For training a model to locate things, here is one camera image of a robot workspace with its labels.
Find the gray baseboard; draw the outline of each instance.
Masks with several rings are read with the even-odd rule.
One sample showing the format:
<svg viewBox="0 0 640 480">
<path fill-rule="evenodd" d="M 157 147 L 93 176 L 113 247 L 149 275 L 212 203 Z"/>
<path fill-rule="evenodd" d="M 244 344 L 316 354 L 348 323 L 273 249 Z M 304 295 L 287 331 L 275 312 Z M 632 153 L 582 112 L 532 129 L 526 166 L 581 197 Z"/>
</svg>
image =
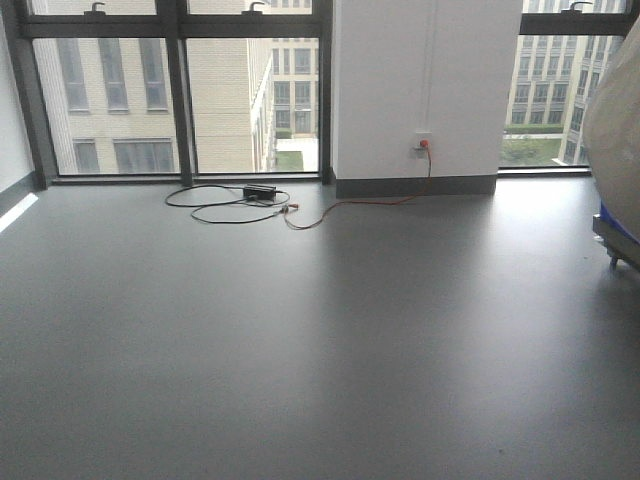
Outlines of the gray baseboard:
<svg viewBox="0 0 640 480">
<path fill-rule="evenodd" d="M 31 172 L 6 190 L 0 192 L 0 215 L 7 213 L 22 200 L 25 195 L 35 192 L 36 190 L 36 174 L 35 172 Z"/>
<path fill-rule="evenodd" d="M 491 195 L 497 175 L 432 177 L 424 195 Z M 414 195 L 424 189 L 424 178 L 337 179 L 336 197 L 398 197 Z"/>
</svg>

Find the charger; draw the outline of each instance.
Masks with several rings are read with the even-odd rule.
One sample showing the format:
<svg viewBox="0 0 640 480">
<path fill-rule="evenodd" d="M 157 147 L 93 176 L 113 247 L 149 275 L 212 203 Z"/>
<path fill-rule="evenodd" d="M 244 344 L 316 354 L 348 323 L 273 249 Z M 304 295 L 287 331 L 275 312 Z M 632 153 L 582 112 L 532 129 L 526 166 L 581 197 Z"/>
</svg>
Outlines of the charger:
<svg viewBox="0 0 640 480">
<path fill-rule="evenodd" d="M 242 187 L 242 196 L 249 200 L 274 200 L 276 187 L 268 185 L 245 185 Z"/>
</svg>

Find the window handle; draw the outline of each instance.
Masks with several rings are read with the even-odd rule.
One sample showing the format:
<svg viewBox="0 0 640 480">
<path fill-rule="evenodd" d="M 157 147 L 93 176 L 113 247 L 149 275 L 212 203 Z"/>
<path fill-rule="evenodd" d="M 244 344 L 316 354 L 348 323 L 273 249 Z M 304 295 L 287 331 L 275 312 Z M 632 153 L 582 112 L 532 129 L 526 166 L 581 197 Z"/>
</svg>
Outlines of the window handle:
<svg viewBox="0 0 640 480">
<path fill-rule="evenodd" d="M 249 10 L 244 10 L 242 12 L 243 15 L 262 15 L 260 10 L 256 10 L 256 5 L 264 5 L 264 2 L 251 2 L 249 5 Z"/>
<path fill-rule="evenodd" d="M 107 12 L 103 12 L 102 10 L 98 10 L 98 5 L 105 5 L 104 2 L 93 2 L 91 4 L 91 10 L 85 10 L 85 15 L 106 15 Z"/>
<path fill-rule="evenodd" d="M 582 13 L 582 10 L 576 10 L 576 6 L 582 4 L 593 5 L 593 2 L 573 2 L 571 5 L 569 5 L 569 9 L 563 10 L 562 13 L 569 15 L 580 15 Z"/>
</svg>

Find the grass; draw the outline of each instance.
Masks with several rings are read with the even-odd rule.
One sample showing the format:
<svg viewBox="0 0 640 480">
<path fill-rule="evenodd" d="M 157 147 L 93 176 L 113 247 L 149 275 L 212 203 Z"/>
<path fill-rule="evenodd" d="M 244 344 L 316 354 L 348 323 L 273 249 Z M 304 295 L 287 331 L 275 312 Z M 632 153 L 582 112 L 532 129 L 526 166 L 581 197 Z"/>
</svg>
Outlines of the grass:
<svg viewBox="0 0 640 480">
<path fill-rule="evenodd" d="M 500 155 L 501 167 L 557 167 L 558 164 L 551 160 L 558 158 L 560 152 L 560 139 L 533 139 L 503 140 L 502 154 Z"/>
<path fill-rule="evenodd" d="M 302 172 L 302 152 L 276 152 L 276 172 Z"/>
</svg>

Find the black cable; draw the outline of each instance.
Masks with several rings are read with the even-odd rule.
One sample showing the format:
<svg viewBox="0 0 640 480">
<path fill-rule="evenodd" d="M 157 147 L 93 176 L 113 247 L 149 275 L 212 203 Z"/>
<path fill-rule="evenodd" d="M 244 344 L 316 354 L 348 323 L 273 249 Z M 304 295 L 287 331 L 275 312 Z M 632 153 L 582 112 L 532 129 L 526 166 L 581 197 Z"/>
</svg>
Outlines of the black cable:
<svg viewBox="0 0 640 480">
<path fill-rule="evenodd" d="M 165 203 L 165 205 L 168 205 L 170 207 L 194 208 L 195 210 L 193 210 L 190 213 L 191 218 L 193 218 L 194 220 L 197 220 L 200 223 L 206 223 L 206 224 L 209 224 L 209 225 L 246 225 L 246 224 L 249 224 L 249 223 L 262 222 L 264 220 L 268 220 L 270 218 L 277 217 L 278 215 L 283 213 L 283 209 L 280 208 L 277 211 L 273 212 L 271 215 L 267 215 L 265 217 L 255 218 L 255 219 L 251 219 L 251 220 L 239 220 L 239 221 L 206 220 L 206 219 L 196 215 L 196 213 L 201 211 L 201 210 L 207 209 L 207 208 L 222 207 L 222 206 L 232 206 L 232 205 L 244 205 L 244 206 L 247 206 L 247 207 L 256 207 L 256 208 L 273 208 L 273 207 L 279 207 L 279 206 L 282 206 L 282 205 L 286 205 L 289 202 L 289 200 L 291 199 L 291 195 L 289 195 L 289 193 L 287 193 L 287 192 L 285 192 L 283 190 L 275 190 L 276 196 L 278 194 L 285 195 L 285 198 L 283 200 L 276 201 L 276 198 L 274 197 L 274 199 L 271 202 L 265 202 L 263 200 L 258 199 L 255 196 L 242 197 L 242 198 L 237 198 L 235 200 L 228 200 L 228 201 L 223 201 L 223 202 L 177 203 L 177 202 L 171 201 L 171 199 L 173 197 L 175 197 L 176 195 L 179 195 L 180 193 L 189 192 L 189 191 L 196 190 L 196 189 L 199 189 L 199 188 L 221 188 L 221 189 L 224 189 L 224 190 L 227 190 L 227 191 L 243 190 L 243 187 L 232 187 L 232 186 L 228 186 L 228 185 L 217 185 L 217 184 L 196 185 L 196 186 L 193 186 L 193 187 L 182 188 L 180 190 L 177 190 L 175 192 L 170 193 L 164 199 L 164 203 Z"/>
</svg>

